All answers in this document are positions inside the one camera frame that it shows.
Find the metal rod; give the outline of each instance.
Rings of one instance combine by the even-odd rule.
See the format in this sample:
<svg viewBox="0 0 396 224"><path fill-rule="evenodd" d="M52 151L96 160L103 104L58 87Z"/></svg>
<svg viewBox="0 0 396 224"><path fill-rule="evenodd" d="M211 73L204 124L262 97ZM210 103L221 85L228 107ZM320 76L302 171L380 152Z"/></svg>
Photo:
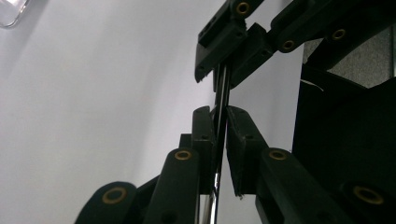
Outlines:
<svg viewBox="0 0 396 224"><path fill-rule="evenodd" d="M219 206L219 188L221 178L221 165L224 151L224 139L226 133L227 113L226 106L228 105L230 96L230 70L226 63L221 63L219 69L215 70L214 77L218 79L216 87L216 101L215 114L213 122L215 124L215 132L217 137L215 165L216 172L214 176L214 186L210 195L206 197L205 211L203 223L216 224L218 217Z"/></svg>

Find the round hole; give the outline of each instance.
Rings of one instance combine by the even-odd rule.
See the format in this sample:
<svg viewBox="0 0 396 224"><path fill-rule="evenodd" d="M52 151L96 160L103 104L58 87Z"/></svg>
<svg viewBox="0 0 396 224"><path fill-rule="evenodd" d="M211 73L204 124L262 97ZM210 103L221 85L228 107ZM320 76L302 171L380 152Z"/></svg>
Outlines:
<svg viewBox="0 0 396 224"><path fill-rule="evenodd" d="M366 187L355 186L355 188L353 188L353 193L356 197L366 203L380 205L384 202L384 198L382 198L379 193Z"/></svg>
<svg viewBox="0 0 396 224"><path fill-rule="evenodd" d="M286 42L283 44L283 46L282 46L282 48L283 48L283 49L286 49L286 50L292 49L293 47L294 47L294 41L292 41L292 40L286 41Z"/></svg>
<svg viewBox="0 0 396 224"><path fill-rule="evenodd" d="M332 39L333 40L340 40L346 35L347 31L344 29L339 29L332 33Z"/></svg>
<svg viewBox="0 0 396 224"><path fill-rule="evenodd" d="M246 2L241 2L238 4L238 6L236 7L236 12L239 15L246 15L249 11L250 5Z"/></svg>
<svg viewBox="0 0 396 224"><path fill-rule="evenodd" d="M277 160L277 161L283 161L288 157L285 152L280 151L280 150L273 150L270 152L269 155L272 159Z"/></svg>
<svg viewBox="0 0 396 224"><path fill-rule="evenodd" d="M102 197L102 202L107 204L119 203L125 199L127 193L126 189L122 187L115 187L108 190Z"/></svg>
<svg viewBox="0 0 396 224"><path fill-rule="evenodd" d="M175 154L175 158L180 161L186 161L191 158L191 153L187 150L181 150Z"/></svg>
<svg viewBox="0 0 396 224"><path fill-rule="evenodd" d="M166 211L161 215L161 222L165 224L175 223L177 221L177 213L175 211Z"/></svg>

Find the black plastic part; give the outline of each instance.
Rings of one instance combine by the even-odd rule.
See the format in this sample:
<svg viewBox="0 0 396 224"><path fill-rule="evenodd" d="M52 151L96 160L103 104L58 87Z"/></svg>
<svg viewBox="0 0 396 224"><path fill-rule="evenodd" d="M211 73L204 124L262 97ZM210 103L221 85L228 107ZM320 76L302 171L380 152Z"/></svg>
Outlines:
<svg viewBox="0 0 396 224"><path fill-rule="evenodd" d="M244 21L229 21L204 47L197 44L195 57L195 80L200 82L216 66L222 63L247 37Z"/></svg>
<svg viewBox="0 0 396 224"><path fill-rule="evenodd" d="M143 222L146 216L147 210L149 208L149 203L151 201L152 194L157 186L159 176L152 178L146 184L140 186L137 189L137 207L139 211L139 223Z"/></svg>
<svg viewBox="0 0 396 224"><path fill-rule="evenodd" d="M200 193L209 194L213 186L215 172L214 146L216 138L214 135L213 121L210 116L209 106L203 106L194 110L192 114L192 149L200 155Z"/></svg>
<svg viewBox="0 0 396 224"><path fill-rule="evenodd" d="M136 187L114 182L97 190L78 215L76 224L139 223Z"/></svg>
<svg viewBox="0 0 396 224"><path fill-rule="evenodd" d="M294 0L271 22L270 40L281 52L291 52L322 33L362 0Z"/></svg>
<svg viewBox="0 0 396 224"><path fill-rule="evenodd" d="M256 208L262 223L283 224L285 218L262 178L258 179L256 194Z"/></svg>
<svg viewBox="0 0 396 224"><path fill-rule="evenodd" d="M357 223L395 223L396 200L376 186L364 182L347 182L341 187L344 207L355 215Z"/></svg>
<svg viewBox="0 0 396 224"><path fill-rule="evenodd" d="M247 38L233 53L231 88L235 88L274 54L267 33L257 23L247 31Z"/></svg>
<svg viewBox="0 0 396 224"><path fill-rule="evenodd" d="M199 155L178 148L166 158L143 223L198 223L198 216Z"/></svg>
<svg viewBox="0 0 396 224"><path fill-rule="evenodd" d="M178 143L178 147L191 147L190 133L183 133L180 135L180 142Z"/></svg>
<svg viewBox="0 0 396 224"><path fill-rule="evenodd" d="M204 29L198 34L198 43L207 48L230 20L230 3L226 1L216 12Z"/></svg>
<svg viewBox="0 0 396 224"><path fill-rule="evenodd" d="M396 1L363 1L353 8L343 21L329 27L326 38L309 56L307 64L329 70L338 64L353 49L396 22ZM336 32L341 31L339 39Z"/></svg>
<svg viewBox="0 0 396 224"><path fill-rule="evenodd" d="M268 147L247 111L227 107L227 157L235 195L255 194L260 153Z"/></svg>
<svg viewBox="0 0 396 224"><path fill-rule="evenodd" d="M284 223L354 223L288 151L265 148L260 159L262 183L266 187L257 189L257 197L272 195ZM259 204L265 204L264 199L259 198Z"/></svg>

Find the white background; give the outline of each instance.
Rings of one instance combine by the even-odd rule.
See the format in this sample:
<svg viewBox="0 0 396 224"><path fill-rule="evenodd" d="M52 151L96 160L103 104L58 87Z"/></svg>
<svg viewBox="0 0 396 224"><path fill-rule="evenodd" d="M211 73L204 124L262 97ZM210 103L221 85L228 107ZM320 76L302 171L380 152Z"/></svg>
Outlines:
<svg viewBox="0 0 396 224"><path fill-rule="evenodd" d="M288 2L265 1L248 26L269 30ZM31 0L0 30L0 223L73 223L103 185L158 175L192 111L213 106L195 47L222 4ZM231 92L271 147L291 148L301 61L301 48L276 53ZM224 165L219 223L261 223Z"/></svg>

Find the gray surface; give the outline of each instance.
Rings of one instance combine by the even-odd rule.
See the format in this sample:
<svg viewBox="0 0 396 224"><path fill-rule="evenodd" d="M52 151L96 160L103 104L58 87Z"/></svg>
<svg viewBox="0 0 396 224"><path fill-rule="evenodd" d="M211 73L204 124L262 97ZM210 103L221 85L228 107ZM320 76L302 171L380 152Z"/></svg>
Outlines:
<svg viewBox="0 0 396 224"><path fill-rule="evenodd" d="M330 72L371 88L392 76L390 29L374 36L352 51ZM305 43L304 63L320 40Z"/></svg>

